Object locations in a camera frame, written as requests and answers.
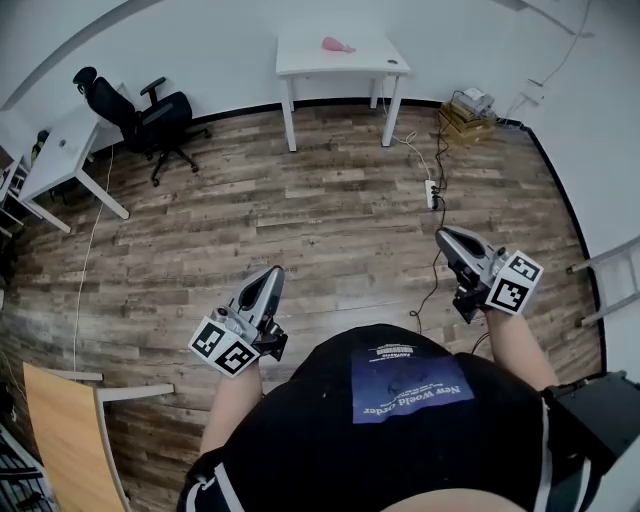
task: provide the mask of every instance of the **black baseboard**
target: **black baseboard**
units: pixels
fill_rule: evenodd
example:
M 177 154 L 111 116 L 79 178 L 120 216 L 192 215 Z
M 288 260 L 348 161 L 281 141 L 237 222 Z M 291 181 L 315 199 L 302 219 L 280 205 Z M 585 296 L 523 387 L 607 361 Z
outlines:
M 533 130 L 529 127 L 524 127 L 524 130 L 529 134 L 529 137 L 535 144 L 538 152 L 540 153 L 540 155 L 542 156 L 542 159 L 544 160 L 545 165 L 547 166 L 547 169 L 549 169 L 549 173 L 553 177 L 553 181 L 555 182 L 556 187 L 558 187 L 558 190 L 560 191 L 560 195 L 562 196 L 562 201 L 564 202 L 564 206 L 567 209 L 567 212 L 569 212 L 571 223 L 573 224 L 573 228 L 575 229 L 576 234 L 578 235 L 578 241 L 580 242 L 582 255 L 584 256 L 585 260 L 588 260 L 589 258 L 591 258 L 591 256 L 589 255 L 587 242 L 584 239 L 584 235 L 582 234 L 582 229 L 580 228 L 580 222 L 578 222 L 578 217 L 576 216 L 576 212 L 573 209 L 571 201 L 569 201 L 569 196 L 567 196 L 567 192 L 564 189 L 562 180 L 560 179 L 560 176 L 558 176 L 558 173 L 556 172 L 555 167 L 551 163 L 549 156 L 547 155 L 546 151 L 542 147 L 542 144 L 540 144 L 540 141 L 538 140 L 538 137 L 536 137 L 536 134 L 533 132 Z M 598 310 L 600 309 L 600 293 L 598 290 L 598 282 L 596 281 L 596 275 L 593 272 L 593 270 L 591 270 L 590 268 L 587 269 L 587 272 L 589 273 L 589 281 L 591 282 L 591 291 L 593 292 L 593 302 L 595 303 L 596 310 Z M 598 334 L 600 335 L 600 359 L 602 361 L 602 371 L 606 372 L 607 371 L 607 345 L 605 342 L 604 321 L 602 320 L 602 318 L 598 320 Z
M 369 98 L 367 97 L 353 97 L 353 98 L 327 98 L 319 100 L 299 100 L 295 102 L 296 110 L 306 107 L 331 107 L 335 105 L 368 105 Z M 440 108 L 441 101 L 431 100 L 410 100 L 403 99 L 403 105 L 409 105 L 412 107 L 429 107 Z M 382 100 L 378 99 L 378 105 L 382 105 Z M 217 114 L 209 114 L 206 116 L 196 117 L 191 121 L 192 125 L 211 123 L 213 121 L 219 121 L 220 119 L 228 119 L 236 116 L 247 116 L 250 114 L 260 114 L 262 112 L 273 112 L 282 109 L 280 103 L 267 103 L 266 105 L 258 105 L 256 107 L 238 108 L 234 110 L 228 110 L 226 112 L 219 112 Z

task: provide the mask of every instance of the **white wall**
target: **white wall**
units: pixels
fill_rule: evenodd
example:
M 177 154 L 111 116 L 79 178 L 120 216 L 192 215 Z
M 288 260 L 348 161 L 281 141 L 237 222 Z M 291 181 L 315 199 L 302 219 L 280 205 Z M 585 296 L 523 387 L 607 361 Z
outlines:
M 2 0 L 0 69 L 3 76 L 0 80 L 0 105 L 45 58 L 74 34 L 124 1 Z M 38 37 L 43 34 L 46 34 L 44 39 Z
M 563 21 L 577 29 L 585 0 L 560 0 Z M 573 16 L 567 14 L 572 6 Z M 446 100 L 476 85 L 497 99 L 500 113 L 517 101 L 527 78 L 543 80 L 572 38 L 533 11 L 489 0 L 162 0 L 98 34 L 52 69 L 16 105 L 33 138 L 81 101 L 73 75 L 93 65 L 137 91 L 165 75 L 163 92 L 184 90 L 194 116 L 278 101 L 276 34 L 292 20 L 366 23 L 385 30 L 414 70 L 406 96 Z M 640 102 L 640 13 L 635 0 L 593 0 L 586 31 L 566 65 L 547 84 L 545 102 L 512 117 L 533 127 L 565 186 L 588 247 L 598 254 L 640 231 L 640 165 L 636 156 Z M 298 98 L 362 96 L 366 80 L 297 84 Z M 24 133 L 22 146 L 27 144 Z M 606 293 L 620 292 L 621 274 Z M 640 380 L 640 306 L 605 322 L 609 368 Z M 593 510 L 626 511 L 640 491 L 636 445 L 607 476 Z
M 631 100 L 640 83 L 639 11 L 631 1 L 594 1 L 585 30 L 595 37 L 576 45 L 563 69 L 548 82 L 541 107 L 524 106 L 519 112 L 558 171 L 593 255 L 640 234 L 640 104 Z M 533 69 L 520 67 L 518 79 L 525 74 L 543 79 L 555 66 L 542 74 L 540 60 L 554 47 L 570 42 L 562 30 L 539 24 L 531 13 L 523 12 L 509 38 L 511 59 L 527 51 L 539 57 L 527 59 Z M 629 293 L 629 275 L 628 268 L 613 268 L 603 292 L 613 300 Z M 638 319 L 640 303 L 605 318 L 609 370 L 625 369 L 635 381 L 640 381 Z M 592 510 L 630 510 L 640 496 L 638 474 L 640 442 L 636 441 L 604 479 Z
M 50 126 L 81 101 L 71 80 L 86 65 L 124 81 L 139 108 L 148 99 L 138 91 L 163 75 L 168 83 L 162 92 L 185 91 L 194 116 L 274 103 L 277 33 L 290 20 L 380 26 L 415 70 L 406 94 L 444 98 L 453 87 L 488 83 L 487 61 L 501 47 L 512 16 L 488 0 L 162 0 L 75 50 L 15 109 L 36 131 Z M 299 98 L 364 96 L 368 90 L 363 79 L 302 82 Z

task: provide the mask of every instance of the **white table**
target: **white table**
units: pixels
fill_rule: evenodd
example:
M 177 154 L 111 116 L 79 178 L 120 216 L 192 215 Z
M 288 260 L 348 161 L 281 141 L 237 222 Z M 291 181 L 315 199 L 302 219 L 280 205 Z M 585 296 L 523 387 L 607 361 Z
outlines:
M 85 103 L 56 123 L 20 191 L 21 202 L 65 233 L 69 233 L 71 228 L 33 199 L 71 178 L 77 178 L 116 215 L 123 219 L 129 218 L 129 212 L 82 170 L 98 135 L 99 120 L 98 115 Z
M 325 36 L 334 37 L 341 43 L 355 48 L 356 51 L 345 53 L 325 50 L 321 46 Z M 280 99 L 289 150 L 296 150 L 291 116 L 294 110 L 292 79 L 296 76 L 335 72 L 357 72 L 372 76 L 369 104 L 371 108 L 376 108 L 384 77 L 395 77 L 391 107 L 382 135 L 382 145 L 388 146 L 391 143 L 402 99 L 400 78 L 411 72 L 398 50 L 382 33 L 351 31 L 351 33 L 335 34 L 330 30 L 321 33 L 316 30 L 294 29 L 285 31 L 278 37 L 276 61 L 276 75 L 280 81 Z

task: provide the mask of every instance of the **white stripe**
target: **white stripe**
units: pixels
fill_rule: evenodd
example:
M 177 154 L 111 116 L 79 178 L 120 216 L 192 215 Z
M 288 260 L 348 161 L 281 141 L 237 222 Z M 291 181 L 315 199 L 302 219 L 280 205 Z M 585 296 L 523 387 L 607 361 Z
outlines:
M 582 479 L 580 481 L 580 493 L 578 494 L 578 501 L 576 502 L 576 508 L 574 512 L 578 512 L 582 506 L 585 494 L 587 494 L 587 487 L 589 487 L 589 477 L 591 476 L 591 461 L 587 458 L 584 459 L 582 465 Z
M 553 475 L 553 464 L 551 461 L 551 451 L 549 451 L 549 412 L 547 404 L 542 400 L 542 466 L 540 468 L 540 486 L 536 495 L 534 512 L 545 512 L 551 491 L 551 477 Z
M 229 511 L 244 512 L 244 509 L 240 504 L 240 500 L 238 499 L 238 496 L 236 495 L 236 492 L 233 490 L 233 486 L 229 481 L 229 476 L 227 475 L 227 471 L 224 469 L 224 464 L 222 462 L 216 466 L 215 472 L 216 477 L 218 477 L 218 485 L 220 486 L 222 495 L 227 502 Z
M 187 495 L 187 503 L 185 504 L 185 510 L 187 512 L 196 512 L 196 495 L 198 494 L 198 489 L 202 484 L 198 483 L 194 485 L 189 494 Z

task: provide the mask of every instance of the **chair base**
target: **chair base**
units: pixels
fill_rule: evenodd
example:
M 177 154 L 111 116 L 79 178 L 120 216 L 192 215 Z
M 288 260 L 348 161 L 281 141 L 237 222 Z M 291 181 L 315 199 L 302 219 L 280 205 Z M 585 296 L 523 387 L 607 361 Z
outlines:
M 207 128 L 203 128 L 202 130 L 198 130 L 196 132 L 185 132 L 184 133 L 185 138 L 181 140 L 179 144 L 183 144 L 184 142 L 187 142 L 193 139 L 194 137 L 197 137 L 198 135 L 204 135 L 205 138 L 207 139 L 211 138 L 211 132 Z M 160 158 L 158 158 L 158 162 L 156 163 L 156 166 L 153 169 L 153 172 L 151 173 L 151 183 L 153 184 L 154 187 L 157 187 L 158 185 L 160 185 L 160 180 L 156 178 L 156 176 L 158 175 L 160 168 L 164 165 L 164 163 L 169 158 L 169 153 L 175 153 L 180 158 L 182 158 L 185 162 L 187 162 L 191 166 L 191 172 L 198 172 L 200 170 L 200 168 L 198 167 L 198 164 L 196 164 L 191 158 L 185 155 L 184 151 L 180 149 L 179 144 L 160 147 L 160 150 L 162 151 L 162 153 L 160 153 Z M 153 158 L 151 152 L 146 153 L 146 155 L 147 155 L 147 160 L 151 160 Z

